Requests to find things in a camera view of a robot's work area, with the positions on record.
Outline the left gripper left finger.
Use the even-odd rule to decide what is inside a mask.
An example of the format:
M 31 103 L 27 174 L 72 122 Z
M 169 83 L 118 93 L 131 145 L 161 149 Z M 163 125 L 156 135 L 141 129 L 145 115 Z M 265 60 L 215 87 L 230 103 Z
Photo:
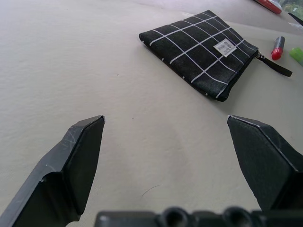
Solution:
M 66 227 L 79 221 L 95 178 L 104 116 L 81 120 L 37 163 L 0 216 L 0 227 Z

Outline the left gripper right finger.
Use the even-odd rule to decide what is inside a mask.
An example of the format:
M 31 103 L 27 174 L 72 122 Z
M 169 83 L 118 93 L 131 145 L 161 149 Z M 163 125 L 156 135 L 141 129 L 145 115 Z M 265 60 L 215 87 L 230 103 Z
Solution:
M 228 116 L 241 171 L 262 210 L 303 209 L 303 155 L 272 126 Z

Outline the black grid-patterned pouch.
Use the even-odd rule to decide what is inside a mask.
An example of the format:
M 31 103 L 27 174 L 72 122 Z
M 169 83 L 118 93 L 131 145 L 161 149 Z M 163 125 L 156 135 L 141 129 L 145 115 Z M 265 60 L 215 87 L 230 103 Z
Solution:
M 292 75 L 210 10 L 140 33 L 139 39 L 192 88 L 220 102 L 253 59 Z

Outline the green object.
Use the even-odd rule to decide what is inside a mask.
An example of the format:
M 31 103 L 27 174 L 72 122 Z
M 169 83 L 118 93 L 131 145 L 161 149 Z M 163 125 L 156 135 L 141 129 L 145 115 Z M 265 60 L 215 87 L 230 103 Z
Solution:
M 301 48 L 293 48 L 289 55 L 303 67 L 303 50 Z

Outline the silver pouch with red edge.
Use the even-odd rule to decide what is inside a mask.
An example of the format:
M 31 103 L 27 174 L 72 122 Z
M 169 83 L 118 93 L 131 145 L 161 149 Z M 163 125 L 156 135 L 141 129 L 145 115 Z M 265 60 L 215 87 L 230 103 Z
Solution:
M 263 7 L 269 9 L 275 14 L 281 14 L 282 7 L 276 0 L 254 0 L 258 4 L 262 5 Z

